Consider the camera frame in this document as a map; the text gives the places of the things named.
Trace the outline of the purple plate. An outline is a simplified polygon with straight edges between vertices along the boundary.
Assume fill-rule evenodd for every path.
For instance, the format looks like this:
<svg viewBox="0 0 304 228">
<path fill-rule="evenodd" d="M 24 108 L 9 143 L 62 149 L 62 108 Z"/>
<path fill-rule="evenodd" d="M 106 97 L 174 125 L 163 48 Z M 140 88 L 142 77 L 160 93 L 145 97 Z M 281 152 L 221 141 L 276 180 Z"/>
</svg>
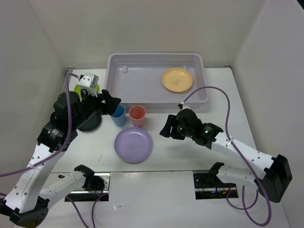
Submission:
<svg viewBox="0 0 304 228">
<path fill-rule="evenodd" d="M 153 141 L 150 134 L 140 127 L 128 127 L 118 133 L 114 150 L 124 162 L 139 164 L 152 152 Z"/>
</svg>

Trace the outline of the yellow plate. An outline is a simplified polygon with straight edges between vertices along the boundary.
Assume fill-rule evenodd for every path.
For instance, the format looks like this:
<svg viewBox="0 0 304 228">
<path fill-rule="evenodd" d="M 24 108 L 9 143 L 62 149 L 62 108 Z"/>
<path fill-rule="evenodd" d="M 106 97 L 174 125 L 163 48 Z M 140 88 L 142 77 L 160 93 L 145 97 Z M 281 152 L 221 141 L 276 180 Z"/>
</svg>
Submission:
<svg viewBox="0 0 304 228">
<path fill-rule="evenodd" d="M 181 93 L 191 88 L 192 75 L 182 68 L 171 68 L 162 75 L 161 82 L 164 87 L 172 92 Z"/>
</svg>

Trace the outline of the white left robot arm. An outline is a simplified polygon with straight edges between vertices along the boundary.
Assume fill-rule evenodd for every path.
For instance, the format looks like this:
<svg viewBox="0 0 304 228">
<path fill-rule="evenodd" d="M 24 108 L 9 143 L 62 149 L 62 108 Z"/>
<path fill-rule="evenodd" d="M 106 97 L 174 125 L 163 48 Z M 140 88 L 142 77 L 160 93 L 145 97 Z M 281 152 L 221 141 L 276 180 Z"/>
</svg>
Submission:
<svg viewBox="0 0 304 228">
<path fill-rule="evenodd" d="M 48 211 L 70 192 L 94 186 L 94 171 L 78 165 L 67 176 L 44 188 L 51 171 L 62 158 L 77 130 L 94 114 L 112 115 L 121 99 L 112 97 L 107 90 L 89 95 L 85 90 L 79 96 L 66 91 L 54 103 L 50 121 L 43 127 L 31 160 L 21 170 L 17 184 L 0 200 L 0 213 L 8 216 L 15 225 L 36 228 L 46 218 Z"/>
</svg>

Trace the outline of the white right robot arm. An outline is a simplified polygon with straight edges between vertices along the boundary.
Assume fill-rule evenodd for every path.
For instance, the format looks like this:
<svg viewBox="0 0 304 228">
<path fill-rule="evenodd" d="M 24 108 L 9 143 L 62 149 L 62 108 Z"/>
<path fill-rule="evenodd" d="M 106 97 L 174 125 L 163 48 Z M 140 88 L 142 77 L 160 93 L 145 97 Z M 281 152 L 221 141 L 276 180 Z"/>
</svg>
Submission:
<svg viewBox="0 0 304 228">
<path fill-rule="evenodd" d="M 208 181 L 214 187 L 222 183 L 243 185 L 257 190 L 262 196 L 267 196 L 271 202 L 279 203 L 293 178 L 286 157 L 262 153 L 227 137 L 220 127 L 203 123 L 189 108 L 180 110 L 176 115 L 170 114 L 160 135 L 176 140 L 191 138 L 200 146 L 246 165 L 246 168 L 242 169 L 216 162 L 208 172 Z"/>
</svg>

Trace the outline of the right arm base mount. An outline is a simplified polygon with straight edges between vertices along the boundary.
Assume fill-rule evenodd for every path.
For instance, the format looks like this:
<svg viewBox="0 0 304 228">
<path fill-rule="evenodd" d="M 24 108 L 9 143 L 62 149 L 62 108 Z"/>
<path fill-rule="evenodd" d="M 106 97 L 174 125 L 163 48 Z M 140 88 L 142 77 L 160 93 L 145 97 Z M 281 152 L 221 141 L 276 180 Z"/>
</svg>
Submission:
<svg viewBox="0 0 304 228">
<path fill-rule="evenodd" d="M 196 200 L 215 200 L 238 198 L 236 184 L 223 183 L 216 176 L 211 176 L 208 171 L 194 171 L 193 181 Z"/>
</svg>

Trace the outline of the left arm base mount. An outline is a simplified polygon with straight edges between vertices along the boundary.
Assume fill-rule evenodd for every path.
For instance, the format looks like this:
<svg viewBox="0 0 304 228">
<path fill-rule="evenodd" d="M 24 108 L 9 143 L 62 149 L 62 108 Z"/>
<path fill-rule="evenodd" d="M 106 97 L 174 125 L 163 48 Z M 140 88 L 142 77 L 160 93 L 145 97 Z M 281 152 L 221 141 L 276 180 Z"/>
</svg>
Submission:
<svg viewBox="0 0 304 228">
<path fill-rule="evenodd" d="M 95 173 L 87 187 L 72 191 L 68 197 L 74 202 L 94 202 L 109 200 L 110 173 Z"/>
</svg>

